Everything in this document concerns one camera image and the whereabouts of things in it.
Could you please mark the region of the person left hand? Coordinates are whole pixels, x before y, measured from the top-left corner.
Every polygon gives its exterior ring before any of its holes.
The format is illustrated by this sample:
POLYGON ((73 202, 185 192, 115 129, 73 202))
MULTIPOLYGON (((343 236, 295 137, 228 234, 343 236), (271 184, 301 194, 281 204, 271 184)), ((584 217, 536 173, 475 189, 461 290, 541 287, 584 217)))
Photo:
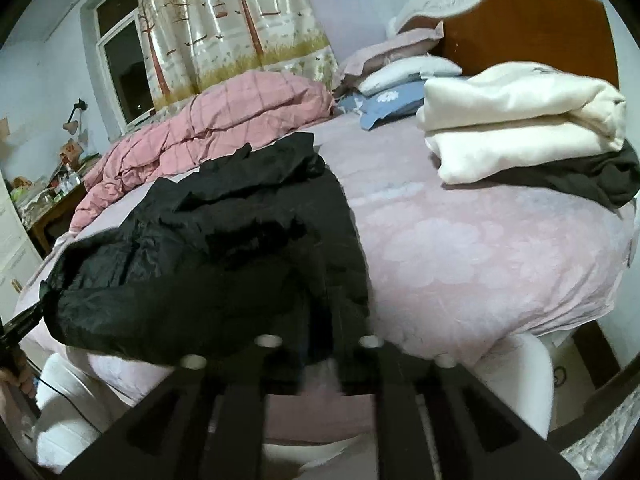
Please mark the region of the person left hand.
POLYGON ((29 399, 36 396, 37 388, 34 382, 34 373, 29 365, 26 354, 17 350, 14 354, 14 364, 9 368, 2 367, 1 381, 16 387, 29 399))

